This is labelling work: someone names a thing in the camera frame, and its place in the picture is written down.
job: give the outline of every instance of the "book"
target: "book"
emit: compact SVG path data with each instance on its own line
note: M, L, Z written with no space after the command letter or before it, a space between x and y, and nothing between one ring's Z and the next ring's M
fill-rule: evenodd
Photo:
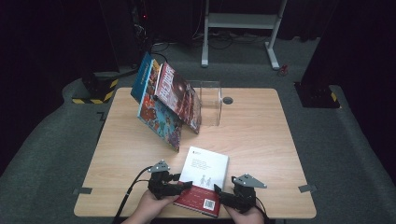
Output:
M148 81L153 62L154 60L152 57L148 52L146 52L142 63L140 64L139 70L137 71L137 76L134 80L134 85L132 86L131 95L139 104L142 100L143 92L145 91L146 83Z
M146 80L144 81L145 85L142 88L140 86L140 79L137 80L139 81L137 88L142 91L137 117L148 125L152 131L159 135L163 141L168 143L175 151L178 152L183 122L177 114L175 114L161 101L154 100L154 92L158 74L160 72L160 65L156 60L152 59L150 67L147 69L145 68L145 71L148 71L148 74L143 75L146 77ZM140 93L136 91L134 95L138 97L139 94Z
M179 182L192 181L192 188L183 190L174 204L207 216L218 217L220 202L214 185L223 189L228 162L227 155L190 147Z
M163 63L155 96L172 109L195 133L201 125L201 103L191 84L168 63Z

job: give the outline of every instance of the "hand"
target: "hand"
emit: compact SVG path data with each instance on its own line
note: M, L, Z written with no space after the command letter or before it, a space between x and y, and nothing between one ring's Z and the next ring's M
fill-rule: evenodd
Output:
M150 223L152 219L158 216L166 205L172 203L178 198L176 196L166 196L158 200L149 190L146 190L140 198L136 210L122 224L144 224Z
M235 209L226 205L224 205L224 208L228 212L228 214L230 214L230 217L233 219L235 224L264 224L264 217L262 216L262 213L259 211L259 209L257 209L256 207L250 208L244 214L240 214Z

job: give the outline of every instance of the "white stand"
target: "white stand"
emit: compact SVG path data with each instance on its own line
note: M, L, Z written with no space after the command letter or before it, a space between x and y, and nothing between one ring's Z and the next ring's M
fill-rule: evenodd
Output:
M206 0L205 6L205 30L204 44L202 48L202 67L208 67L208 30L209 27L222 28L248 28L248 29L272 29L270 42L265 42L265 49L271 61L274 70L279 69L274 53L274 43L279 25L282 21L283 12L288 0L282 0L277 15L258 15L258 14L230 14L230 13L209 13L209 0Z

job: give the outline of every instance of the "book cover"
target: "book cover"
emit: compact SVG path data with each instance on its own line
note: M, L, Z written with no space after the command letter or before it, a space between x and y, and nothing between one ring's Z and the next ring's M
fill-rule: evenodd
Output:
M198 147L190 147L179 182L192 181L192 188L181 192L174 204L218 217L219 196L214 185L223 189L229 157Z
M148 52L145 53L142 63L140 64L139 70L137 71L134 85L132 86L131 95L140 104L142 100L143 92L146 88L146 83L149 78L149 73L153 64L153 59Z
M171 108L195 133L201 125L201 104L190 83L168 63L163 63L156 97Z
M140 100L137 117L178 152L183 123L177 114L161 101L154 100L154 92L160 68L157 61L153 60L148 80L143 88L144 92Z

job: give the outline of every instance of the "wooden table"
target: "wooden table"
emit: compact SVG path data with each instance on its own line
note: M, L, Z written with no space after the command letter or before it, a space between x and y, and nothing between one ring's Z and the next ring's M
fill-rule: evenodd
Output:
M256 189L269 218L312 218L316 208L306 185L304 171L277 92L272 89L222 89L233 98L223 105L219 126L203 126L195 134L183 126L180 152L176 153L137 117L138 103L131 88L117 90L104 129L83 183L90 194L78 195L79 217L114 217L126 190L144 168L164 159L171 174L178 174L190 146L230 156L224 191L232 193L231 176L248 173L268 186ZM142 179L149 179L145 173ZM147 182L134 186L121 215L135 210ZM210 218L175 205L165 207L160 217ZM219 218L229 217L221 207Z

